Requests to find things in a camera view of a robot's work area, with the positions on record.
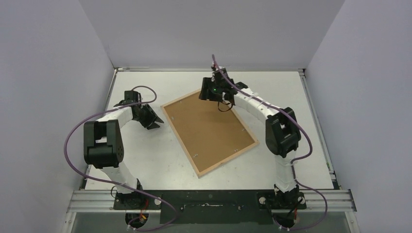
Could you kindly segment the aluminium front rail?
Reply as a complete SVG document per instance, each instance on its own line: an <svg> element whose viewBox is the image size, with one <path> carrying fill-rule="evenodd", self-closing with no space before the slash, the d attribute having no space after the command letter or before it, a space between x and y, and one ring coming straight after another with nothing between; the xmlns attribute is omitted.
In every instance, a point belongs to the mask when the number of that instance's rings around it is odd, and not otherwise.
<svg viewBox="0 0 412 233"><path fill-rule="evenodd" d="M324 199L314 191L303 189L306 212L321 212L325 209ZM355 212L356 207L350 190L321 190L327 200L329 212ZM139 209L114 207L114 192L110 190L77 190L69 202L68 213L137 213Z"/></svg>

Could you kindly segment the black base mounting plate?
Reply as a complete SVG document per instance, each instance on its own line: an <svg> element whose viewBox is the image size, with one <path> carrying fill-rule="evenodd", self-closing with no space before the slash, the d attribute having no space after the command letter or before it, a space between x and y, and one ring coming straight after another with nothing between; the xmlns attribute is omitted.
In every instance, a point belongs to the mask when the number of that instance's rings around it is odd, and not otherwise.
<svg viewBox="0 0 412 233"><path fill-rule="evenodd" d="M307 207L302 192L281 194L272 189L258 190L149 190L149 194L167 201L163 204L146 195L116 194L114 210L125 210L126 219L143 215L158 217L161 224L272 224L292 220L295 210Z"/></svg>

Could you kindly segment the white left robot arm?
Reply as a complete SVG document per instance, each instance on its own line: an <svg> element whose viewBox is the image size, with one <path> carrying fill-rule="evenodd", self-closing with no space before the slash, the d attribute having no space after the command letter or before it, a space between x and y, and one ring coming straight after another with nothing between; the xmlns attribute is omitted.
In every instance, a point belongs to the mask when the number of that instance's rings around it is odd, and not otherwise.
<svg viewBox="0 0 412 233"><path fill-rule="evenodd" d="M136 121L147 130L160 127L163 120L139 92L127 90L124 99L114 105L105 116L84 123L84 160L102 171L114 184L117 192L126 196L126 203L133 209L141 208L145 196L138 178L134 177L124 162L125 150L121 129Z"/></svg>

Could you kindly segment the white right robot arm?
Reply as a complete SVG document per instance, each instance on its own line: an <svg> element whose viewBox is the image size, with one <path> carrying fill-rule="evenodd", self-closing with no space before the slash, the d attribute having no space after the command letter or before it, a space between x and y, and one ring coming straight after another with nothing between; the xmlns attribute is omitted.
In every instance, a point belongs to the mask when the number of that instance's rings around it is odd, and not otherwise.
<svg viewBox="0 0 412 233"><path fill-rule="evenodd" d="M265 125L266 146L275 155L275 203L287 208L300 200L291 164L301 139L294 111L271 105L246 84L235 83L223 67L213 67L212 76L203 78L199 99L240 107L261 121Z"/></svg>

